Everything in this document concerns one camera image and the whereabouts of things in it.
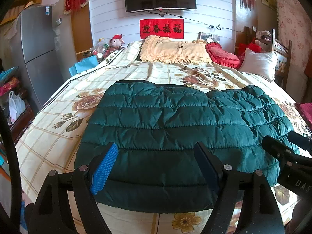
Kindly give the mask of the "white plastic bag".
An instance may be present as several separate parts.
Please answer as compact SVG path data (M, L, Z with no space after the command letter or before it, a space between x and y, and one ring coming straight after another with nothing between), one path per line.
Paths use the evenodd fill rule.
M11 91L8 95L8 104L11 123L14 124L21 114L26 110L25 102L19 95Z

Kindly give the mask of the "blue paper bag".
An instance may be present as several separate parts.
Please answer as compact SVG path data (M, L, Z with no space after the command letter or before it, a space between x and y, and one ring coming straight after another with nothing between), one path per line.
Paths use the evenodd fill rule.
M69 72L70 72L70 75L73 77L83 71L92 69L96 66L98 66L97 57L90 56L75 63L72 67L69 68Z

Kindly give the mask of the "pig plush toy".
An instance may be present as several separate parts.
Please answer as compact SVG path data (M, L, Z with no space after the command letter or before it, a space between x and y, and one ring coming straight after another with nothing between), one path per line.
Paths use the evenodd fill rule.
M109 47L114 50L120 50L125 42L122 39L122 34L116 34L112 39L109 40Z

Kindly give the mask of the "yellow fringed pillow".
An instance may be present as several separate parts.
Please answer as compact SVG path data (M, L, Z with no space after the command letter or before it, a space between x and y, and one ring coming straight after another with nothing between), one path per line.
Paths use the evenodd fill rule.
M142 44L142 61L162 63L211 63L212 60L203 42L171 41L168 37L148 36Z

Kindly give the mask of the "red ruffled heart pillow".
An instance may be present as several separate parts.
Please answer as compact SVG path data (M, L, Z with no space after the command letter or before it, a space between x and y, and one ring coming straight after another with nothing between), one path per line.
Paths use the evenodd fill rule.
M207 43L205 45L205 49L214 63L229 68L234 68L236 70L241 67L242 62L240 61L238 56L233 53L224 51L221 45L217 42Z

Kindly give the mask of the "grey refrigerator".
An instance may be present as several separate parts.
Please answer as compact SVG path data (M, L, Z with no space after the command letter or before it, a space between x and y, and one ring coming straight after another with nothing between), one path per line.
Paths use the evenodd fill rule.
M23 10L8 32L13 66L27 90L28 102L38 113L64 83L57 59L52 28L52 7Z

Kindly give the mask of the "floral cream bed blanket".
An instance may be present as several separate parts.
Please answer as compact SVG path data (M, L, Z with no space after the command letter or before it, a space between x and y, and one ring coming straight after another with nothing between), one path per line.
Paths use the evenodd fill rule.
M51 170L71 172L88 121L105 91L117 81L140 80L158 85L181 85L202 92L261 88L283 110L293 130L311 135L295 109L295 101L276 83L215 63L142 61L141 44L134 42L100 65L67 80L39 111L17 143L22 188L35 200ZM291 219L297 197L277 183L271 186L283 222ZM200 233L212 208L178 213L137 212L97 202L113 233Z

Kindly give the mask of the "red Chinese banner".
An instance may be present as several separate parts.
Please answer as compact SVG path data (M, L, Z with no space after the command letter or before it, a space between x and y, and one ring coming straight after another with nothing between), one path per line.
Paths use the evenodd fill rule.
M140 20L140 37L146 39L148 36L156 35L169 37L171 39L184 38L183 19L146 19Z

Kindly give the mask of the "framed photo on headboard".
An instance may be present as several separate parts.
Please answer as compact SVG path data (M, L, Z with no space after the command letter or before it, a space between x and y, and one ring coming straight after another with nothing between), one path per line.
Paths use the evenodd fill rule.
M211 43L211 42L215 42L218 44L220 43L219 35L214 34L214 33L199 32L198 39L206 43Z

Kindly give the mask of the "dark green puffer jacket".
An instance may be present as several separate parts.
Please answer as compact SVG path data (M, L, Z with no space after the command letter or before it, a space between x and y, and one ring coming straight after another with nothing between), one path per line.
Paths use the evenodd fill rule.
M293 126L261 88L202 92L181 85L126 80L104 93L82 136L74 166L86 165L113 142L118 157L97 202L137 212L210 209L217 195L206 183L193 148L202 142L235 170L261 170L271 186L278 162L261 142L269 135L296 153Z

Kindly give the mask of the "white square pillow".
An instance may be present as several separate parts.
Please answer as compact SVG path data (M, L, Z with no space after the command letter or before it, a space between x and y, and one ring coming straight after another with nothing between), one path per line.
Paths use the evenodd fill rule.
M256 74L273 82L277 61L278 56L275 52L256 53L246 48L244 61L239 71Z

